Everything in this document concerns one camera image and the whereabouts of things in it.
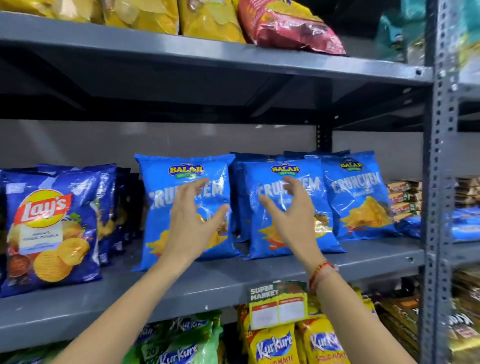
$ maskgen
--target forearm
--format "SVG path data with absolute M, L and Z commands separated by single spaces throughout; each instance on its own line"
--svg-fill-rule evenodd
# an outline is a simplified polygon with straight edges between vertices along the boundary
M 352 364 L 415 363 L 333 268 L 322 274 L 316 294 Z
M 160 258 L 52 364 L 121 363 L 158 301 L 183 271 L 184 265 Z

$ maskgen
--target human hand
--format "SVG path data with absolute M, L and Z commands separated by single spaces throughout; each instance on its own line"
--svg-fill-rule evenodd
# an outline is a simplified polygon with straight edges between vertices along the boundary
M 273 224 L 282 241 L 311 275 L 319 264 L 326 261 L 315 239 L 313 221 L 315 209 L 312 199 L 300 181 L 290 176 L 284 176 L 283 180 L 287 182 L 283 188 L 293 196 L 292 204 L 285 212 L 281 211 L 267 195 L 261 194 L 259 199 L 272 216 Z
M 194 199 L 209 181 L 209 178 L 199 178 L 178 188 L 170 214 L 167 243 L 159 262 L 175 262 L 185 270 L 203 253 L 223 223 L 230 208 L 228 204 L 222 205 L 208 221 L 197 217 Z

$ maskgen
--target white wall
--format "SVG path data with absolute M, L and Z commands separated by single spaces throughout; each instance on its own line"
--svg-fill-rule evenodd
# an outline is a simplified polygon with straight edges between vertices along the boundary
M 277 154 L 315 149 L 313 126 L 1 120 L 0 167 L 116 162 L 138 170 L 135 153 L 171 157 L 230 151 Z M 479 174 L 480 134 L 459 133 L 456 175 Z M 334 150 L 373 149 L 384 179 L 421 177 L 422 133 L 334 132 Z

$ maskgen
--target shelf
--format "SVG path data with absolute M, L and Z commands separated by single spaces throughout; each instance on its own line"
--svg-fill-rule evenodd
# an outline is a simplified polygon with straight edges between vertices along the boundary
M 454 267 L 480 263 L 480 242 L 455 244 L 451 252 L 450 261 Z
M 8 12 L 0 24 L 4 119 L 316 124 L 433 82 L 402 63 Z
M 348 281 L 411 270 L 424 263 L 419 241 L 390 238 L 342 244 L 346 254 L 328 255 Z M 76 337 L 114 303 L 142 273 L 131 272 L 134 254 L 102 270 L 103 280 L 0 299 L 0 352 Z M 265 281 L 307 280 L 294 256 L 195 262 L 168 290 L 150 321 L 246 303 L 247 289 Z

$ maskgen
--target perforated metal upright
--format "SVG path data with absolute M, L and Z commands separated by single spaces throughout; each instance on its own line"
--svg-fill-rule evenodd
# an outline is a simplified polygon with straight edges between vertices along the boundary
M 423 133 L 422 242 L 425 249 L 420 310 L 420 363 L 447 363 L 451 304 L 449 255 L 453 243 L 452 172 L 458 115 L 457 0 L 427 1 L 425 65 L 433 67 L 433 86 L 425 107 Z

